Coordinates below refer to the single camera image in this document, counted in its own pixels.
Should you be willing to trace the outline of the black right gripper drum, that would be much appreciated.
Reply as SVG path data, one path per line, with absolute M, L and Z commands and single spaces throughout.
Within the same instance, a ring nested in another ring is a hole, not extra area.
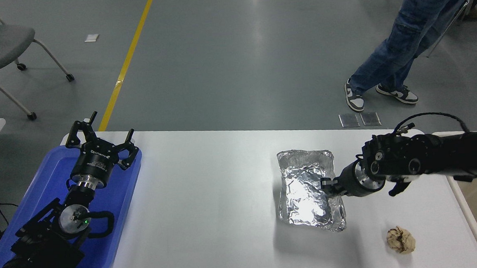
M 361 170 L 359 160 L 347 165 L 340 175 L 336 177 L 336 188 L 339 188 L 339 196 L 365 196 L 365 190 L 355 173 L 357 166 Z

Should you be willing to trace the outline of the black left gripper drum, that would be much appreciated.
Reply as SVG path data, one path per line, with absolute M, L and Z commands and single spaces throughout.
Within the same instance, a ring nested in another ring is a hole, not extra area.
M 105 141 L 88 142 L 81 146 L 79 158 L 76 161 L 70 178 L 79 183 L 83 177 L 97 179 L 96 188 L 107 186 L 118 154 L 114 151 L 114 144 Z

